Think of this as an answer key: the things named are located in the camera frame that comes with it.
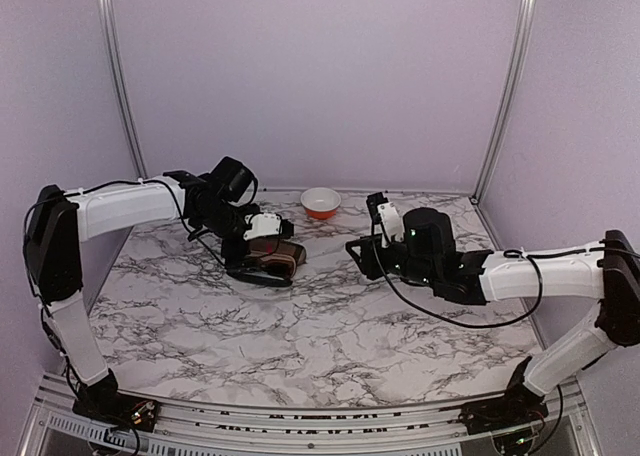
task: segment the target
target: marble surface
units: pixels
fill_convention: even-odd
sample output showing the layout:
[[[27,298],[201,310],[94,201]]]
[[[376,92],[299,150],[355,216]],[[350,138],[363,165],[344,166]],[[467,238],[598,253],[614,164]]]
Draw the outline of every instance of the marble surface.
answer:
[[[366,194],[343,193],[328,222],[314,221],[297,192],[263,192],[263,210],[295,223],[307,264],[287,289],[226,276],[179,223],[131,233],[92,309],[102,353],[124,389],[254,406],[357,407],[448,399],[500,390],[515,365],[539,351],[528,321],[465,330],[405,305],[384,281],[362,277],[344,244],[369,231]],[[458,248],[490,247],[466,198],[392,193],[401,212],[448,213]],[[212,236],[207,241],[215,248]],[[461,321],[511,319],[520,301],[457,306],[400,284],[411,300]]]

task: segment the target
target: robotic arm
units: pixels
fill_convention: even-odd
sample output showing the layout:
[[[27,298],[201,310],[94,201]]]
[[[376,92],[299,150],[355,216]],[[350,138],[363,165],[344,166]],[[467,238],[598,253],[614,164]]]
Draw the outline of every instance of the robotic arm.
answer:
[[[157,412],[154,401],[118,393],[84,307],[80,243],[136,224],[180,219],[190,238],[199,239],[205,232],[222,238],[226,267],[237,269],[257,238],[277,237],[277,246],[284,247],[279,239],[293,234],[293,225],[279,215],[261,213],[255,204],[230,204],[251,183],[257,184],[251,171],[226,157],[200,177],[174,171],[87,191],[65,192],[57,186],[41,191],[26,230],[24,258],[34,293],[41,300],[43,329],[81,383],[74,411],[140,430],[153,428]]]
[[[607,231],[599,242],[535,254],[463,253],[456,251],[446,214],[418,208],[401,218],[382,193],[369,196],[367,206],[372,235],[347,243],[346,249],[368,279],[394,274],[466,305],[523,297],[597,301],[560,340],[518,365],[503,396],[463,406],[460,420],[470,434],[532,421],[534,411],[548,415],[544,396],[565,378],[618,346],[640,343],[640,265],[622,232]],[[382,234],[373,234],[375,225]]]

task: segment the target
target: bowl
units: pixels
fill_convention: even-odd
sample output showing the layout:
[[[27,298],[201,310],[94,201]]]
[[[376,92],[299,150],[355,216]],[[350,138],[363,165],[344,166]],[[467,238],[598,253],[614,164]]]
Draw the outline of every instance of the bowl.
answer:
[[[329,219],[338,211],[342,199],[333,189],[311,188],[302,193],[300,202],[312,218]]]

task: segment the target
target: vertical metal post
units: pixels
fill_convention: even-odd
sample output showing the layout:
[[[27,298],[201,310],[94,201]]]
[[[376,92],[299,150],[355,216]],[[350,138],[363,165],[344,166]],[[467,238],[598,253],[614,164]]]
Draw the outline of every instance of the vertical metal post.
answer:
[[[498,153],[500,152],[500,147],[502,146],[504,135],[506,133],[509,113],[511,112],[518,82],[522,75],[524,59],[529,45],[529,36],[531,34],[531,24],[533,23],[535,4],[536,0],[520,1],[520,12],[518,13],[518,22],[516,25],[516,37],[513,42],[507,80],[502,93],[502,99],[500,100],[498,115],[496,116],[496,121],[493,126],[493,133],[491,134],[489,148],[487,149],[487,154],[485,155],[484,163],[482,164],[476,189],[471,198],[474,204],[479,204],[480,201],[482,201],[482,198],[489,187],[491,176],[493,175],[498,161]]]
[[[118,100],[118,108],[124,126],[131,159],[135,167],[136,173],[140,178],[148,178],[147,168],[144,164],[142,151],[140,149],[140,141],[136,133],[136,127],[133,122],[133,113],[129,104],[127,90],[124,82],[124,73],[122,70],[122,62],[120,59],[120,50],[118,47],[118,35],[116,33],[116,23],[113,14],[113,4],[111,0],[98,0],[100,7],[100,18],[102,20],[102,29],[106,42],[107,53],[109,56],[109,64],[111,67],[111,76],[116,90],[116,98]]]

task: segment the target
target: purple wall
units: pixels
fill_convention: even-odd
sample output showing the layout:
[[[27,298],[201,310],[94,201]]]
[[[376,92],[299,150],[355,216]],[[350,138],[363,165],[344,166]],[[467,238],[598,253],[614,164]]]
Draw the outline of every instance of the purple wall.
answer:
[[[150,172],[470,193],[519,2],[114,0]]]
[[[484,208],[505,246],[563,247],[620,228],[640,248],[639,0],[538,0],[523,79]],[[553,341],[590,303],[545,303]],[[604,454],[637,454],[640,351],[580,377]]]
[[[21,260],[24,212],[40,188],[133,177],[96,0],[0,0],[0,447],[14,454],[44,368],[59,362],[39,328]],[[122,234],[83,248],[95,292]]]

